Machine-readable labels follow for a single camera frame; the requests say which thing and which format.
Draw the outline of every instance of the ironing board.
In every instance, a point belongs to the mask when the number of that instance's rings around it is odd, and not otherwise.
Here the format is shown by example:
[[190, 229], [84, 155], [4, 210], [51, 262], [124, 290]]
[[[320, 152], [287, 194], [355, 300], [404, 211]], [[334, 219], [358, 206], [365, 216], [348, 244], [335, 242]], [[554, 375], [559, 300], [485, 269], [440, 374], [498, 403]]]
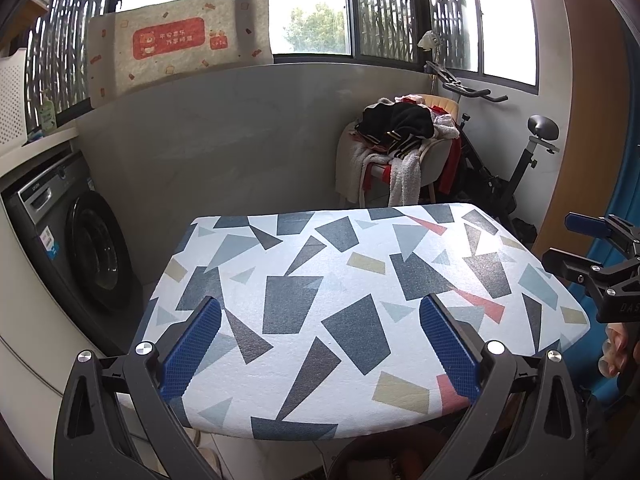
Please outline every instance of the ironing board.
[[197, 218], [134, 344], [213, 296], [220, 331], [170, 402], [184, 426], [275, 440], [369, 434], [466, 404], [420, 327], [432, 292], [516, 354], [565, 350], [589, 329], [499, 224], [472, 205], [439, 204]]

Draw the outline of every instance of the barcode sticker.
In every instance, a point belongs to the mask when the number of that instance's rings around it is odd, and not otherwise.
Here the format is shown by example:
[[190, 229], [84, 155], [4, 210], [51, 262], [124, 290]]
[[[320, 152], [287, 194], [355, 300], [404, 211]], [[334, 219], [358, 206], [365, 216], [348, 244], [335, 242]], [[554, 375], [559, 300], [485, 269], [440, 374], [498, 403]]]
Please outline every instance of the barcode sticker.
[[53, 235], [51, 234], [49, 226], [46, 226], [44, 228], [44, 231], [40, 233], [40, 241], [42, 241], [49, 259], [53, 260], [53, 258], [56, 257], [56, 254], [58, 254], [58, 244], [53, 239]]

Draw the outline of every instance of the hand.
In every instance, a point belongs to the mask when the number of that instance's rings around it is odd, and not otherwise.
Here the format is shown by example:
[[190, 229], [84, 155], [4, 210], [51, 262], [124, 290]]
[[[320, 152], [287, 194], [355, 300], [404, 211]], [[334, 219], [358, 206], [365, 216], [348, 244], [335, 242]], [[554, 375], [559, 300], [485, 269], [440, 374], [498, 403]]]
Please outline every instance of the hand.
[[[606, 378], [611, 378], [623, 370], [628, 360], [628, 335], [622, 323], [609, 323], [605, 332], [607, 340], [602, 345], [604, 355], [598, 361], [598, 370]], [[633, 359], [640, 364], [640, 342], [634, 348]]]

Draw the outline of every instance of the tree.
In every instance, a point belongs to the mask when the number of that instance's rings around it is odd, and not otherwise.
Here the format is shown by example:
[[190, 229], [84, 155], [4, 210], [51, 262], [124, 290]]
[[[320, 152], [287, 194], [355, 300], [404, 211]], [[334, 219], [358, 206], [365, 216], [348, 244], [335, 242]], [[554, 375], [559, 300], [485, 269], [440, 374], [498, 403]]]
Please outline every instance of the tree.
[[285, 38], [294, 52], [344, 54], [344, 15], [327, 4], [316, 4], [316, 10], [305, 14], [296, 7], [291, 22], [285, 27]]

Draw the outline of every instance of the bike seat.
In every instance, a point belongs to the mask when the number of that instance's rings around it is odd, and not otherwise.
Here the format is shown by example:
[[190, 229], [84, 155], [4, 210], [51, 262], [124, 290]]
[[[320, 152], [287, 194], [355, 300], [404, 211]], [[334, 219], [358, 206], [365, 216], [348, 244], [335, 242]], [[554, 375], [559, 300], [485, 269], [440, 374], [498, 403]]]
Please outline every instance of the bike seat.
[[558, 125], [542, 115], [532, 115], [527, 122], [527, 128], [542, 140], [556, 140], [560, 134]]

